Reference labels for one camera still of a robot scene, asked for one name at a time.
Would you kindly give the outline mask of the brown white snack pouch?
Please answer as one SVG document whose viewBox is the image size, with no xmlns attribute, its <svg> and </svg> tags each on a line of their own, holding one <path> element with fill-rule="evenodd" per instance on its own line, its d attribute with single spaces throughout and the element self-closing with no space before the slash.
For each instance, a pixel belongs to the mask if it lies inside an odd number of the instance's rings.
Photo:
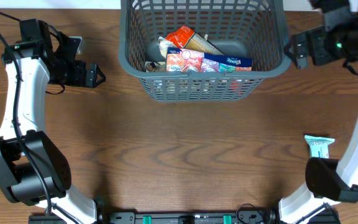
<svg viewBox="0 0 358 224">
<path fill-rule="evenodd" d="M 169 47 L 195 50 L 204 53 L 211 51 L 211 46 L 208 44 L 208 41 L 198 34 L 191 36 L 175 34 L 167 38 L 159 37 L 158 46 L 160 53 L 164 58 L 167 56 Z"/>
<path fill-rule="evenodd" d="M 146 72 L 165 72 L 166 64 L 165 62 L 145 62 L 145 71 Z"/>
</svg>

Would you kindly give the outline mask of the multicolour tissue pack bundle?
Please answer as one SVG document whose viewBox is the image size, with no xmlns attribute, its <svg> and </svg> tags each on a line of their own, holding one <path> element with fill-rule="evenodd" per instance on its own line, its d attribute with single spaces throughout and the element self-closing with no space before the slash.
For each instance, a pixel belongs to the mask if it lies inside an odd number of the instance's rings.
<svg viewBox="0 0 358 224">
<path fill-rule="evenodd" d="M 165 68 L 168 72 L 248 72 L 253 60 L 243 57 L 213 55 L 195 50 L 169 47 Z"/>
</svg>

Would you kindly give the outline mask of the orange yellow snack package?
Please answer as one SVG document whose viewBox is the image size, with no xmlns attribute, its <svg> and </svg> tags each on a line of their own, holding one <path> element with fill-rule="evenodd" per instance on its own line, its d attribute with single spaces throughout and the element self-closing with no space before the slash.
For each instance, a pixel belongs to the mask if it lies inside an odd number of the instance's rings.
<svg viewBox="0 0 358 224">
<path fill-rule="evenodd" d="M 227 56 L 207 37 L 188 26 L 181 26 L 166 37 L 159 38 L 159 48 L 165 57 L 165 70 L 181 73 L 249 72 L 253 60 Z"/>
</svg>

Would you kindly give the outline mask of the white wet wipes pack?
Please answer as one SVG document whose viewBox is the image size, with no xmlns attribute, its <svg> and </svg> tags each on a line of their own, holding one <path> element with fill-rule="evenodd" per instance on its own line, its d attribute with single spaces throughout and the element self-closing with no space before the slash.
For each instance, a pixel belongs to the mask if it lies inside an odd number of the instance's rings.
<svg viewBox="0 0 358 224">
<path fill-rule="evenodd" d="M 335 139 L 305 135 L 305 141 L 307 145 L 309 145 L 310 158 L 318 157 L 329 159 L 328 146 L 334 143 Z"/>
</svg>

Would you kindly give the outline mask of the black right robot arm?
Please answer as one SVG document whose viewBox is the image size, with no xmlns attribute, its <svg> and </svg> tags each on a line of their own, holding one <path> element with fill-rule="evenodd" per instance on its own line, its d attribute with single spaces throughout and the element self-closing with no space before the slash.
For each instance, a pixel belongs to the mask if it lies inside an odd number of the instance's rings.
<svg viewBox="0 0 358 224">
<path fill-rule="evenodd" d="M 293 35 L 286 56 L 299 68 L 342 59 L 343 67 L 358 76 L 358 1 L 311 1 L 323 15 L 323 25 Z M 332 206 L 358 202 L 358 118 L 341 159 L 312 157 L 306 165 L 305 183 L 279 201 L 277 223 L 339 223 Z"/>
</svg>

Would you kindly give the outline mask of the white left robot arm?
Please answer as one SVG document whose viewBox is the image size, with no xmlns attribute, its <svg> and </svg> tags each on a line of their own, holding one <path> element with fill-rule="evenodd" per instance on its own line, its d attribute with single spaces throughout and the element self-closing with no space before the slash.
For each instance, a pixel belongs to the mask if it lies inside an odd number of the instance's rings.
<svg viewBox="0 0 358 224">
<path fill-rule="evenodd" d="M 100 205 L 71 181 L 69 163 L 45 132 L 48 85 L 96 88 L 106 77 L 77 60 L 83 40 L 38 19 L 21 20 L 21 40 L 7 45 L 8 77 L 0 127 L 0 190 L 11 203 L 43 208 L 67 223 L 102 223 Z"/>
</svg>

